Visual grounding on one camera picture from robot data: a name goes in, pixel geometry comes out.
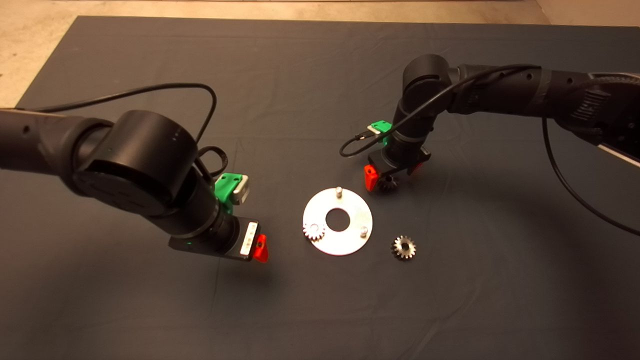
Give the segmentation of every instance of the concrete floor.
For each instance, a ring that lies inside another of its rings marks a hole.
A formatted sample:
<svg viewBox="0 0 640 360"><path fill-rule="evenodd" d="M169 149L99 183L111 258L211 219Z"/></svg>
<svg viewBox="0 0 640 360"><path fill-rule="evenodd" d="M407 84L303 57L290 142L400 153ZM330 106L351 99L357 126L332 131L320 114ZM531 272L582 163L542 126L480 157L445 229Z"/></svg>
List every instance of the concrete floor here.
<svg viewBox="0 0 640 360"><path fill-rule="evenodd" d="M0 107L15 106L78 15L640 26L638 0L188 2L0 0Z"/></svg>

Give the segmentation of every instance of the gear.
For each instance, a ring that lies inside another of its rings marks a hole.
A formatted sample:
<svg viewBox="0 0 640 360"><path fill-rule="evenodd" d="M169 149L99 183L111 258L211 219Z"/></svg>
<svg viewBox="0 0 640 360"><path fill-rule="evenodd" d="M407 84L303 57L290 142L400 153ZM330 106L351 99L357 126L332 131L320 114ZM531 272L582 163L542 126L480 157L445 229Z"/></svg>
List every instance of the gear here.
<svg viewBox="0 0 640 360"><path fill-rule="evenodd" d="M397 179L392 175L387 175L378 180L378 188L381 192L392 192L398 187Z"/></svg>
<svg viewBox="0 0 640 360"><path fill-rule="evenodd" d="M391 245L394 255L400 260L411 260L415 256L415 243L409 236L398 236Z"/></svg>
<svg viewBox="0 0 640 360"><path fill-rule="evenodd" d="M311 241L320 240L324 236L324 225L321 224L304 224L302 225L302 231L305 236Z"/></svg>

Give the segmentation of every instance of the metal plate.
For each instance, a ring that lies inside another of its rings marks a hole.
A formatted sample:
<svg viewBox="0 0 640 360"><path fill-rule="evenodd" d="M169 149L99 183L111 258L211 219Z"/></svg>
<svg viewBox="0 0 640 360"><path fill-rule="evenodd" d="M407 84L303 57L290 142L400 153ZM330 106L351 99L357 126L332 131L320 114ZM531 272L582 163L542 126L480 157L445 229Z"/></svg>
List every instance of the metal plate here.
<svg viewBox="0 0 640 360"><path fill-rule="evenodd" d="M349 215L349 226L344 231L334 231L326 225L326 215L333 209L342 209ZM367 243L373 229L373 217L363 198L338 187L323 190L309 200L302 224L324 225L324 236L311 243L322 252L342 256L356 252Z"/></svg>

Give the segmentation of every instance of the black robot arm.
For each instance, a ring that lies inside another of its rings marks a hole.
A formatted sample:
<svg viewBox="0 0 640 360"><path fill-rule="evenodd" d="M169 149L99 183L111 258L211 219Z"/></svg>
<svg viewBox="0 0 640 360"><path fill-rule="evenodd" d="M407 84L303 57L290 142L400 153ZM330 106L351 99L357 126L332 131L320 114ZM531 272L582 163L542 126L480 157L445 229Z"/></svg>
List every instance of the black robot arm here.
<svg viewBox="0 0 640 360"><path fill-rule="evenodd" d="M401 170L411 174L428 160L430 153L422 145L443 111L554 119L581 139L640 166L638 75L556 71L533 65L507 68L450 68L445 59L433 54L414 59L404 69L403 95L393 121L397 129L386 134L384 148L369 155L373 171L381 178ZM423 106L432 98L429 106ZM410 116L420 108L424 109Z"/></svg>
<svg viewBox="0 0 640 360"><path fill-rule="evenodd" d="M0 168L56 175L78 195L142 215L173 249L266 260L259 222L223 209L193 137L160 114L128 111L112 123L2 110L0 154Z"/></svg>

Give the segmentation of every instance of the cable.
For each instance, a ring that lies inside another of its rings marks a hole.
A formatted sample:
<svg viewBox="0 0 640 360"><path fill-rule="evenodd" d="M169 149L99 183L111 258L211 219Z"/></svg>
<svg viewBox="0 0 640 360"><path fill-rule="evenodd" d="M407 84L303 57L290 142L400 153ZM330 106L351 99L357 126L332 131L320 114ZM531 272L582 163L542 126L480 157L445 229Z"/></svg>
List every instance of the cable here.
<svg viewBox="0 0 640 360"><path fill-rule="evenodd" d="M355 156L357 154L362 153L363 151L367 150L368 148L372 147L373 145L376 145L381 140L381 138L386 138L387 136L391 135L394 131L397 131L398 128L401 127L405 122L407 122L407 121L411 120L412 118L414 118L422 110L424 110L425 108L428 108L435 101L439 100L439 98L447 95L448 93L452 92L453 90L458 89L459 87L461 87L464 84L470 83L471 81L475 81L475 80L477 80L479 78L483 78L483 77L485 77L487 75L491 75L491 74L494 74L496 72L509 71L509 70L538 69L538 68L540 68L540 66L538 66L538 65L514 64L514 65L505 65L505 66L495 67L495 68L492 68L492 69L488 69L488 70L485 70L485 71L478 72L477 74L469 76L468 78L463 79L463 80L461 80L461 81L459 81L459 82L457 82L455 84L449 85L447 88L445 88L441 92L437 93L434 97L430 98L425 103L423 103L422 105L418 106L418 108L413 110L409 115L407 115L404 119L400 120L397 124L394 124L388 131L385 131L384 133L376 136L375 139L371 140L369 143L367 143L363 147L359 148L356 151L345 153L344 149L349 144L351 144L351 143L353 143L353 142L355 142L357 140L362 140L363 139L361 137L361 134L355 135L351 139L347 140L346 143L342 144L342 147L340 147L340 155L342 157L344 157L344 158L350 158L352 156Z"/></svg>
<svg viewBox="0 0 640 360"><path fill-rule="evenodd" d="M576 199L579 203L582 204L582 206L587 208L587 210L592 212L597 217L599 217L602 220L610 223L611 225L617 227L618 229L624 230L624 231L626 231L628 233L631 233L633 235L640 236L640 230L636 230L636 229L634 229L632 227L629 227L629 226L626 226L624 224L621 224L621 223L613 220L612 218L608 217L607 215L599 212L593 206L589 205L589 203L587 203L582 197L580 197L580 195L578 195L578 193L576 193L575 190L569 185L567 180L564 178L564 176L560 172L560 169L558 168L558 165L556 163L556 159L554 158L554 153L553 153L553 150L551 149L551 143L549 141L549 131L548 131L548 127L547 127L547 118L544 118L544 117L542 118L542 137L545 140L545 148L547 150L547 156L549 157L549 162L551 162L551 167L554 169L554 172L556 173L556 176L557 176L558 180L560 180L560 183L562 184L562 186L564 186L566 191L568 191L571 194L571 196L573 196L574 199Z"/></svg>
<svg viewBox="0 0 640 360"><path fill-rule="evenodd" d="M123 99L124 97L144 94L147 92L154 92L158 90L167 90L167 89L184 89L184 88L200 88L200 89L206 90L209 93L209 95L211 95L211 107L209 108L207 117L202 122L202 125L200 126L200 130L198 131L198 134L195 137L195 140L197 143L200 141L202 134L204 134L204 131L209 126L211 117L213 117L213 113L216 111L216 105L218 104L218 97L216 96L216 92L209 85L206 85L203 83L164 83L164 84L158 84L158 85L143 86L141 88L134 88L134 89L126 90L123 92L118 92L111 95L105 95L102 97L97 97L95 99L90 99L85 101L77 101L77 102L70 102L68 104L44 106L41 108L34 108L34 109L19 109L19 110L28 110L28 111L34 111L39 113L58 113L61 111L68 111L73 109L85 108L87 106L102 104L104 102Z"/></svg>
<svg viewBox="0 0 640 360"><path fill-rule="evenodd" d="M202 149L198 150L198 159L200 159L204 154L208 153L209 151L212 151L218 154L218 156L220 157L220 160L222 161L222 166L218 170L214 172L209 172L209 175L211 177L216 177L222 174L227 168L227 165L229 165L229 157L227 156L226 152L224 152L222 149L220 149L217 146L205 146Z"/></svg>

